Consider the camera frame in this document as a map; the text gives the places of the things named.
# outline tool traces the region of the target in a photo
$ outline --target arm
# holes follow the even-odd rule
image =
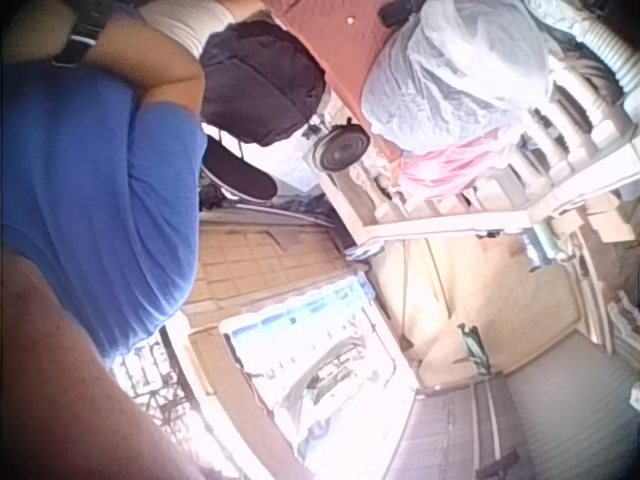
[[[116,384],[37,269],[5,250],[2,267],[1,438],[16,478],[202,480]]]
[[[3,62],[55,56],[65,45],[74,22],[75,14],[62,0],[33,0],[3,32]],[[197,60],[141,22],[110,22],[85,60],[142,88],[143,102],[172,102],[200,112],[204,73]]]

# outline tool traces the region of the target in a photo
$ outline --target white shirt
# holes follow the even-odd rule
[[[200,58],[209,35],[233,23],[231,13],[215,0],[155,0],[139,8],[149,25]]]

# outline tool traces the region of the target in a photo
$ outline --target black backpack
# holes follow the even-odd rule
[[[316,113],[324,71],[278,25],[252,21],[214,33],[200,56],[205,122],[243,143],[266,147],[289,138]]]

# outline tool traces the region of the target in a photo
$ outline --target pink cloth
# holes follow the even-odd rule
[[[404,157],[398,186],[407,194],[435,198],[460,193],[491,167],[504,163],[508,147],[499,129],[459,147]]]

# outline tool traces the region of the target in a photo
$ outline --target watch strap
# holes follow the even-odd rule
[[[73,67],[98,41],[113,11],[113,0],[66,0],[78,18],[67,44],[52,63],[57,67]]]

